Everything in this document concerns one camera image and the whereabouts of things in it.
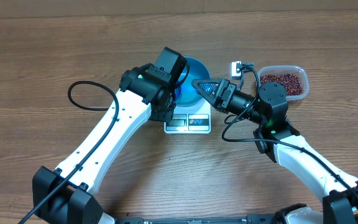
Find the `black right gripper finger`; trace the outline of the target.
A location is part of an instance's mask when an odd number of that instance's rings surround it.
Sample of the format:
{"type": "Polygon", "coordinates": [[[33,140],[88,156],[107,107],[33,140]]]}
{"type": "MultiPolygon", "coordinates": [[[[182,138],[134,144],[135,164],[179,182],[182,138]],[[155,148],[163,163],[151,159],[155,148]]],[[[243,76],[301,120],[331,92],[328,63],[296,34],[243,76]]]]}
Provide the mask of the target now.
{"type": "Polygon", "coordinates": [[[215,105],[218,102],[218,85],[196,85],[195,89],[209,104],[215,105]]]}
{"type": "Polygon", "coordinates": [[[217,90],[221,84],[220,78],[194,79],[191,85],[196,90],[217,90]]]}

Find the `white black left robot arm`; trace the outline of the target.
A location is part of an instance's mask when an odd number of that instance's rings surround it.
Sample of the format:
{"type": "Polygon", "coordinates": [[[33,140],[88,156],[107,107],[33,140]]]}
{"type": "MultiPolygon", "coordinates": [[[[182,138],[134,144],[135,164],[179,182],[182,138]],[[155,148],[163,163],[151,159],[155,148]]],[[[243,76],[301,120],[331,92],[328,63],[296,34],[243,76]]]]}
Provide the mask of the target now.
{"type": "Polygon", "coordinates": [[[101,183],[131,136],[148,120],[169,122],[175,90],[190,71],[188,62],[173,67],[148,63],[127,70],[119,89],[105,90],[113,102],[86,139],[54,170],[41,167],[32,179],[35,215],[47,223],[115,223],[95,199],[101,183]]]}

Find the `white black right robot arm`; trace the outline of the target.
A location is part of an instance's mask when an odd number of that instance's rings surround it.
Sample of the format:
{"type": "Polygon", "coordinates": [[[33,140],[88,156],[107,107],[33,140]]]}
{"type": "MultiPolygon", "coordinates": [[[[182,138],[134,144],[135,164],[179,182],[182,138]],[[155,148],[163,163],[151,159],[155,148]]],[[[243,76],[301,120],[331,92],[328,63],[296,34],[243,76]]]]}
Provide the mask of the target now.
{"type": "Polygon", "coordinates": [[[291,125],[283,85],[267,82],[250,96],[222,78],[191,84],[215,110],[258,124],[251,140],[259,152],[292,172],[323,205],[320,212],[303,203],[282,208],[272,223],[358,223],[358,178],[325,159],[291,125]]]}

